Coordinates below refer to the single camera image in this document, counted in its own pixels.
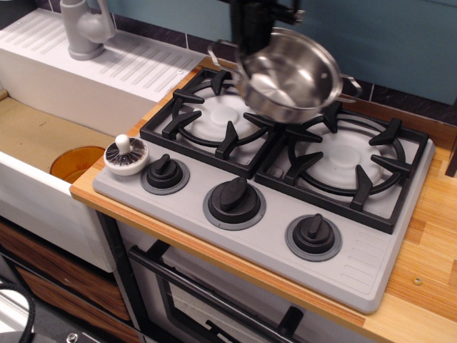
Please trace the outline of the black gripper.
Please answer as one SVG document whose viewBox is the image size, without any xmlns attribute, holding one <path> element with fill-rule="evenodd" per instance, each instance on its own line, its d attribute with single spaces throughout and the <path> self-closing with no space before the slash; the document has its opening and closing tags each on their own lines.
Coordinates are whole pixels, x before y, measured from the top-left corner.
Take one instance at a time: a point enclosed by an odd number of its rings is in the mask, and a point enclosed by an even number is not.
<svg viewBox="0 0 457 343">
<path fill-rule="evenodd" d="M 245 55 L 254 54 L 270 43 L 276 21 L 299 24 L 304 10 L 301 1 L 228 1 L 231 20 L 231 41 Z"/>
</svg>

